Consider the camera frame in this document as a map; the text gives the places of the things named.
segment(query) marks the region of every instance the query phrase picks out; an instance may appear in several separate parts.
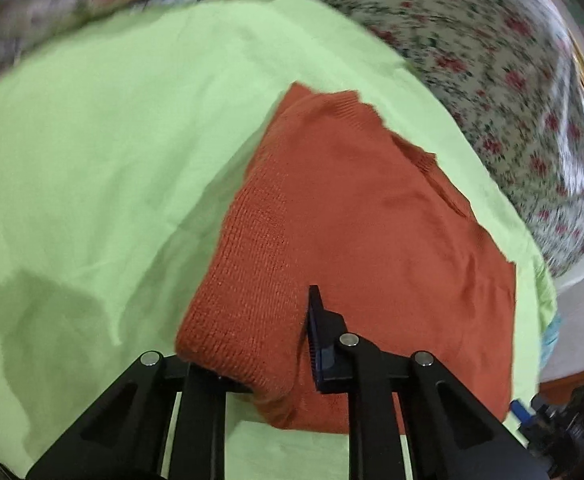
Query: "light green fabric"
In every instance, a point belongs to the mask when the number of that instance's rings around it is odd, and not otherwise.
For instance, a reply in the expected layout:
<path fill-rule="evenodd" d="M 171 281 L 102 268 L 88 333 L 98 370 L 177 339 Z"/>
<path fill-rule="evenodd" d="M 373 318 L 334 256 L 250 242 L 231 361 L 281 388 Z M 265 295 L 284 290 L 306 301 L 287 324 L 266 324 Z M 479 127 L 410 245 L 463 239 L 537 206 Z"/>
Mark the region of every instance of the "light green fabric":
<path fill-rule="evenodd" d="M 171 353 L 245 165 L 296 80 L 357 89 L 437 153 L 517 264 L 514 392 L 532 397 L 555 310 L 543 259 L 406 62 L 313 0 L 150 9 L 50 44 L 0 81 L 0 460 L 16 473 L 141 352 Z M 274 430 L 240 405 L 228 479 L 345 478 L 345 436 Z"/>

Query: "metal screw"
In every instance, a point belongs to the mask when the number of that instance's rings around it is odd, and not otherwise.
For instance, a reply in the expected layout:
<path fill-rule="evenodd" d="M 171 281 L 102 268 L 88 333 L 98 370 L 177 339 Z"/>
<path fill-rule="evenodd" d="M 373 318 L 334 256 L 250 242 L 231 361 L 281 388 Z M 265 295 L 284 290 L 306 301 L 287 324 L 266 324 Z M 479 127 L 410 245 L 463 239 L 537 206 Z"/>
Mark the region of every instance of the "metal screw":
<path fill-rule="evenodd" d="M 341 344 L 345 346 L 356 346 L 358 345 L 358 335 L 345 332 L 344 334 L 341 334 L 339 341 L 341 341 Z"/>
<path fill-rule="evenodd" d="M 140 362 L 143 363 L 145 366 L 153 366 L 160 360 L 161 354 L 153 350 L 145 352 L 142 356 L 140 356 Z"/>
<path fill-rule="evenodd" d="M 430 366 L 434 363 L 434 355 L 429 352 L 416 352 L 414 360 L 421 366 Z"/>

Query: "black bracket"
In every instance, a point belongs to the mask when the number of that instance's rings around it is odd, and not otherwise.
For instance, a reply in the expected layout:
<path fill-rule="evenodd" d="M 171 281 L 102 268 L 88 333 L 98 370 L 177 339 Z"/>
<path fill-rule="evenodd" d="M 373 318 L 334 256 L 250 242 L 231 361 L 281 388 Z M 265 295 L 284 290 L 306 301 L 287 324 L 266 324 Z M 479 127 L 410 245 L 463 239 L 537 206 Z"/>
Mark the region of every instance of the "black bracket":
<path fill-rule="evenodd" d="M 547 480 L 542 464 L 432 354 L 403 357 L 347 331 L 310 287 L 316 388 L 349 399 L 350 480 Z M 225 398 L 249 393 L 176 356 L 141 355 L 41 457 L 27 480 L 159 480 L 177 392 L 168 480 L 223 480 Z"/>

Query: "folded sweater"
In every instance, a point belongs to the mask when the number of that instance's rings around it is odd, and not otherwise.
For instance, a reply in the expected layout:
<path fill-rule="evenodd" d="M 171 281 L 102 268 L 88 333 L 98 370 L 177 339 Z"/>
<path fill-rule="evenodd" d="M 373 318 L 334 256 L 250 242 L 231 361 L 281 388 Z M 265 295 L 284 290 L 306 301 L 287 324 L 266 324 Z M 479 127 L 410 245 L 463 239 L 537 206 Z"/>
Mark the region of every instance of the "folded sweater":
<path fill-rule="evenodd" d="M 510 402 L 515 269 L 435 156 L 356 92 L 293 85 L 226 215 L 178 354 L 251 387 L 278 428 L 347 432 L 316 392 L 310 284 L 382 350 L 437 356 L 501 420 Z"/>

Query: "bed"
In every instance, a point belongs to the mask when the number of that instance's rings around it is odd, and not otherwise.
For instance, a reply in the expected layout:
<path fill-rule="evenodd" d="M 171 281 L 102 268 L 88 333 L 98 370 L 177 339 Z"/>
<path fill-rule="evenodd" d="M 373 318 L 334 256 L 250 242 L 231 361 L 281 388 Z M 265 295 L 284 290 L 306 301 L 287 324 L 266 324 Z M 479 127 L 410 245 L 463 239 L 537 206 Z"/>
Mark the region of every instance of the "bed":
<path fill-rule="evenodd" d="M 315 0 L 154 3 L 0 78 L 0 461 L 24 476 L 138 354 L 171 353 L 264 119 L 295 80 L 357 89 L 437 153 L 517 264 L 512 380 L 531 399 L 556 310 L 547 258 L 413 63 Z M 240 399 L 228 411 L 229 478 L 345 475 L 344 436 L 275 430 Z"/>

